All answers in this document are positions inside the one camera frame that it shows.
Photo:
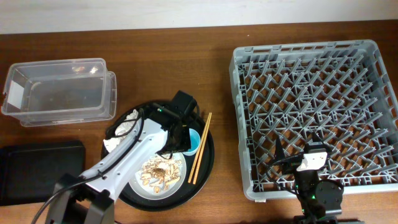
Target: brown wooden tabletop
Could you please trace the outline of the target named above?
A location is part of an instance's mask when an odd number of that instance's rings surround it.
[[[243,195],[238,130],[228,66],[233,50],[336,40],[375,40],[393,87],[398,91],[398,21],[334,22],[189,29],[110,30],[51,34],[0,35],[0,86],[11,64],[69,58],[105,59],[116,74],[116,117],[155,99],[171,99],[178,90],[193,95],[206,114],[215,144],[213,171],[190,201],[166,212],[143,212],[118,200],[121,223],[274,222],[301,214],[297,199],[254,203]],[[104,130],[113,121],[24,128],[0,116],[0,146],[79,139],[86,147],[86,168],[100,160]],[[339,218],[366,223],[397,223],[398,192],[345,195]],[[0,207],[1,223],[29,223],[41,203]],[[43,214],[39,223],[44,222]]]

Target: chopsticks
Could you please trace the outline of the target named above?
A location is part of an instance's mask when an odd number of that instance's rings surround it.
[[[196,184],[196,182],[197,182],[201,157],[203,155],[203,151],[205,150],[207,133],[209,131],[210,120],[211,120],[211,112],[209,113],[209,116],[207,117],[206,125],[203,130],[203,134],[201,135],[199,150],[197,151],[197,154],[195,155],[195,160],[193,161],[193,165],[192,165],[191,173],[189,175],[188,183],[191,183],[193,173],[195,172],[196,165],[197,165],[197,167],[196,167],[195,177],[193,178],[193,184]]]

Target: blue cup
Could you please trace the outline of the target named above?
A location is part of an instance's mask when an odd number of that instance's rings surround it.
[[[195,153],[197,153],[197,150],[198,150],[199,145],[200,145],[200,135],[198,134],[197,131],[195,131],[194,129],[190,128],[189,129],[189,136],[190,136],[190,139],[191,139],[191,148],[187,152],[183,152],[182,153],[182,154],[184,154],[186,156],[195,155]]]

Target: white background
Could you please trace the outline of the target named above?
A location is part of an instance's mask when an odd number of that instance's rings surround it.
[[[398,0],[0,0],[0,34],[398,19]]]

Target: clear plastic container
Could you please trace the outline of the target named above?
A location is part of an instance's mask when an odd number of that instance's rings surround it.
[[[102,58],[11,65],[1,112],[23,126],[103,121],[116,112],[116,76]]]

